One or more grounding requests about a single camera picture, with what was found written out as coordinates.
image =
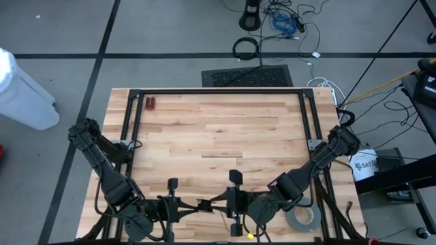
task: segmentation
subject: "butcher block tabletop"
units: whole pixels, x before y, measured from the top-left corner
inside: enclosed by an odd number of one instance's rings
[[[109,140],[120,139],[129,90],[112,89],[102,125],[102,133]],[[267,191],[266,185],[278,175],[304,165],[309,153],[298,95],[262,94],[262,88],[259,90],[258,94],[147,94],[155,98],[155,109],[146,110],[144,98],[138,132],[142,147],[135,151],[131,175],[145,197],[155,199],[157,195],[167,195],[167,179],[178,178],[176,196],[196,206],[196,199],[210,199],[232,185],[231,169],[243,173],[242,190]],[[329,88],[314,88],[313,92],[322,135],[327,139],[329,130],[339,124],[332,94]],[[311,132],[315,135],[309,100],[305,99]],[[132,106],[127,139],[131,137],[136,103],[137,99]],[[347,163],[347,158],[339,159]],[[350,168],[333,162],[330,173],[340,211],[345,215],[347,203],[352,201],[349,215],[357,231],[364,235],[366,229]],[[77,238],[87,234],[99,219],[94,210],[97,183],[98,176],[93,172]],[[305,197],[310,198],[309,190]],[[216,205],[225,206],[225,202]],[[106,209],[101,193],[98,206],[100,210]],[[333,238],[331,213],[325,207]],[[296,213],[302,222],[309,219],[304,209],[298,208]],[[248,230],[255,233],[254,222],[249,217],[246,221]],[[231,237],[232,222],[218,211],[191,214],[174,224],[175,242],[252,242],[245,232],[242,237]],[[115,225],[113,220],[112,237]],[[322,238],[321,227],[307,233],[293,230],[283,211],[275,215],[266,230],[273,242],[313,242],[314,237]],[[161,232],[159,225],[155,225],[152,234],[160,237]],[[123,231],[122,240],[127,239]]]

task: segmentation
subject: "black floor mat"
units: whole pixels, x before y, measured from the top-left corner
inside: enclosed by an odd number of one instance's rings
[[[287,65],[202,71],[202,83],[203,87],[294,86]]]

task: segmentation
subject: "roll of tape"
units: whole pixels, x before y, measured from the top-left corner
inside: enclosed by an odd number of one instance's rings
[[[299,204],[310,204],[310,200],[303,197]],[[286,221],[288,225],[298,232],[312,232],[315,231],[321,224],[321,212],[318,206],[314,203],[310,208],[306,208],[309,212],[310,219],[308,223],[301,223],[298,221],[295,209],[293,207],[289,212],[285,213]]]

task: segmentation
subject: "gray floor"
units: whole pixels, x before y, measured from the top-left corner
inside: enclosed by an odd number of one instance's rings
[[[15,54],[97,53],[114,1],[6,1],[0,0],[0,47]],[[243,1],[225,0],[233,9]],[[293,1],[294,6],[303,1]],[[331,0],[322,13],[304,18],[314,22],[322,33],[319,52],[377,52],[412,0]],[[305,1],[319,6],[320,0]],[[236,39],[247,33],[237,25],[240,14],[230,12],[220,0],[121,0],[106,52],[186,53],[230,52]],[[417,3],[382,52],[436,52],[426,36],[433,30],[422,6]],[[263,35],[275,34],[264,28]],[[264,52],[296,52],[300,41],[266,42]],[[303,52],[314,49],[317,33],[309,26]],[[314,76],[323,76],[348,93],[370,59],[307,59]],[[416,68],[418,59],[377,59],[351,97],[379,86]],[[0,116],[0,144],[7,149],[0,164],[0,244],[36,244],[67,152],[67,129],[76,122],[93,59],[20,59],[18,64],[57,98],[61,122],[46,131],[34,131]],[[287,64],[294,86],[305,86],[312,66],[298,59],[264,59],[265,64]],[[114,87],[199,87],[200,73],[208,69],[253,67],[257,60],[236,59],[104,59],[87,116],[102,122],[110,89]],[[381,97],[349,107],[357,115]],[[401,92],[390,97],[405,105],[410,102]],[[386,121],[405,117],[382,105],[372,109],[354,126],[355,132],[372,129]],[[417,126],[424,128],[419,120]],[[361,136],[377,146],[404,130],[390,125]],[[411,129],[386,144],[399,147],[405,157],[424,157],[435,152],[430,137]],[[91,169],[81,154],[73,166],[50,242],[75,238]],[[428,207],[435,206],[435,189],[422,194]],[[404,228],[388,242],[435,244],[436,238],[421,240],[414,234],[423,226],[415,206],[387,204],[379,193],[360,197],[369,235],[382,238]]]

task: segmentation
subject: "white bucket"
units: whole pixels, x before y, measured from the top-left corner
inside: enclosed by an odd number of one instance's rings
[[[44,130],[59,122],[54,103],[55,98],[17,66],[14,56],[0,48],[0,114]]]

